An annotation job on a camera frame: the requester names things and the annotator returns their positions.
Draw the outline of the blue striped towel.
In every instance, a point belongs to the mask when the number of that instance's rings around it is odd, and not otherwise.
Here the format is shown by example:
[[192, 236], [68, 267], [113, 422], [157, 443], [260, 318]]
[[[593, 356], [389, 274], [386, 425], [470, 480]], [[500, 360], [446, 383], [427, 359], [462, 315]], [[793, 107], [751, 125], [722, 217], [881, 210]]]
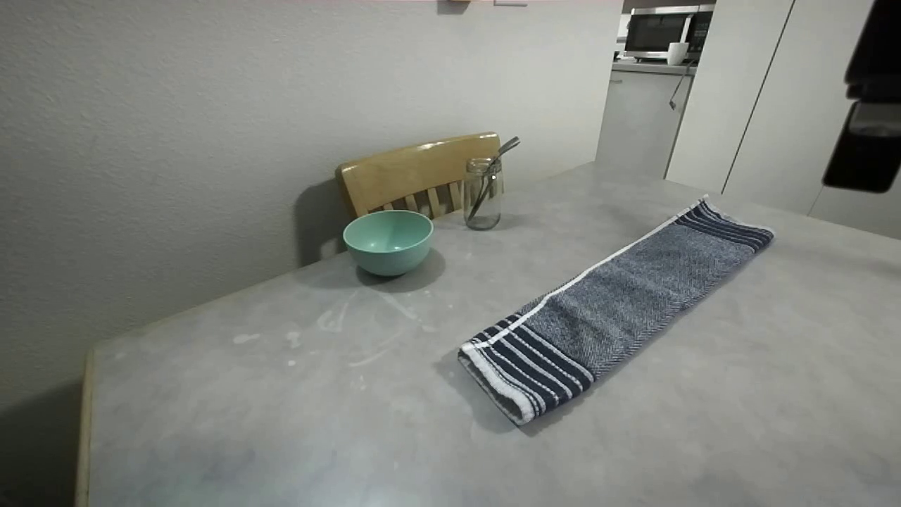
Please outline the blue striped towel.
[[460, 346], [516, 425], [592, 393], [772, 245], [706, 201]]

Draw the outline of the teal ceramic bowl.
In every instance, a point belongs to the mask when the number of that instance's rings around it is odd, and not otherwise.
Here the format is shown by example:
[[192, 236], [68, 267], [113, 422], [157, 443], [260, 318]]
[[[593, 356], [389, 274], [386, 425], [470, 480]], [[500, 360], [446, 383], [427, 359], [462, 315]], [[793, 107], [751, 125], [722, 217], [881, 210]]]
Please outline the teal ceramic bowl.
[[431, 255], [434, 222], [419, 211], [361, 215], [344, 228], [355, 266], [371, 276], [402, 276]]

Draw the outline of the clear glass jar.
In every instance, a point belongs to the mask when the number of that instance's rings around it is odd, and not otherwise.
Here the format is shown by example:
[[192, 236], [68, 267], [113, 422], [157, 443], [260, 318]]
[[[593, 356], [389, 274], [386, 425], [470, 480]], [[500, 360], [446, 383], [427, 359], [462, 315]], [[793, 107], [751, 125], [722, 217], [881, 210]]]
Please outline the clear glass jar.
[[500, 222], [500, 163], [495, 158], [474, 158], [464, 177], [464, 225], [489, 231]]

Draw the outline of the metal utensil in jar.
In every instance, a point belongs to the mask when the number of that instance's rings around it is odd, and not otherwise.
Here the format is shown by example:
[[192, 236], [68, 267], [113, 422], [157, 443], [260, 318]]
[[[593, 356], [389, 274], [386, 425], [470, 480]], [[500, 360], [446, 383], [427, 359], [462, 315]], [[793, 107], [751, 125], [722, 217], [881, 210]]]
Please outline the metal utensil in jar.
[[477, 196], [474, 211], [470, 211], [468, 217], [477, 217], [477, 215], [479, 215], [481, 203], [485, 203], [488, 196], [489, 196], [492, 177], [500, 172], [500, 158], [503, 158], [506, 153], [512, 153], [517, 145], [522, 145], [522, 138], [512, 136], [510, 141], [503, 141], [503, 145], [498, 148], [498, 155], [489, 158], [489, 166], [488, 166], [485, 174], [481, 174], [481, 190], [479, 190], [479, 196]]

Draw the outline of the white cabinet with counter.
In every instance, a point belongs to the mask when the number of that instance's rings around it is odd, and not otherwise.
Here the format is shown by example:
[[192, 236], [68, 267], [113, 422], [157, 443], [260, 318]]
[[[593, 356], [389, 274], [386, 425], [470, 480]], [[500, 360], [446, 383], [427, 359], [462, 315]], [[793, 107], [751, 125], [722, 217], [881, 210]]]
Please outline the white cabinet with counter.
[[662, 181], [692, 93], [692, 69], [615, 65], [598, 160], [616, 174]]

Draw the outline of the microwave oven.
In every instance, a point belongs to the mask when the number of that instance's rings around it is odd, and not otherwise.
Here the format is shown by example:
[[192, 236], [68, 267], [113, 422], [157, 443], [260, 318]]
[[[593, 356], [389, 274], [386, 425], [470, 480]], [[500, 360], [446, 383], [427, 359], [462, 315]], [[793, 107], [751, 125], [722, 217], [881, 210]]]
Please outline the microwave oven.
[[713, 12], [634, 12], [627, 20], [624, 52], [641, 59], [664, 59], [672, 43], [685, 43], [691, 56], [703, 52]]

